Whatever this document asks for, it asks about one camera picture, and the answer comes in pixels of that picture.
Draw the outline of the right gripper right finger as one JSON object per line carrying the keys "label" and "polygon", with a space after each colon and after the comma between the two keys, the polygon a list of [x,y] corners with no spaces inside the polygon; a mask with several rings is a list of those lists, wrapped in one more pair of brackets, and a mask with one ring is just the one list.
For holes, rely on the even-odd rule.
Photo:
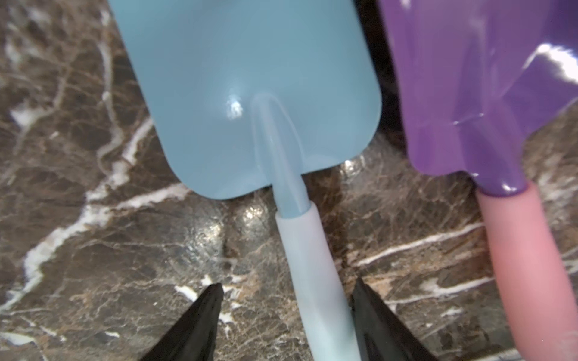
{"label": "right gripper right finger", "polygon": [[352,317],[363,361],[437,361],[362,278],[352,292]]}

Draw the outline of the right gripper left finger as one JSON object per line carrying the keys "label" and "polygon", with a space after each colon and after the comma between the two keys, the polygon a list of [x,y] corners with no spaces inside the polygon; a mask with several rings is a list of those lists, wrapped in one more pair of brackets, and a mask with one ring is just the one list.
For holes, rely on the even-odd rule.
{"label": "right gripper left finger", "polygon": [[211,284],[141,361],[211,361],[224,298],[222,284]]}

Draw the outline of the teal pointed shovel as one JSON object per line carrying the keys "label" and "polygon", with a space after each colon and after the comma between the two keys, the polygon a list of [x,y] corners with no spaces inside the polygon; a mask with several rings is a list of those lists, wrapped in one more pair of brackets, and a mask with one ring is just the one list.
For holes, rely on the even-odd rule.
{"label": "teal pointed shovel", "polygon": [[177,178],[209,199],[271,187],[316,360],[358,360],[343,284],[304,174],[360,154],[382,97],[352,1],[112,1]]}

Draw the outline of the purple shovel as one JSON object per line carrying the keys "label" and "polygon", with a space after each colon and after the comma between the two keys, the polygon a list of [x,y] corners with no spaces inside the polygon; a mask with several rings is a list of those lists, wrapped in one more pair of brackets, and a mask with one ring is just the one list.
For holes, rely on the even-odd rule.
{"label": "purple shovel", "polygon": [[412,166],[469,174],[526,360],[577,358],[577,305],[522,148],[577,99],[575,1],[381,1]]}

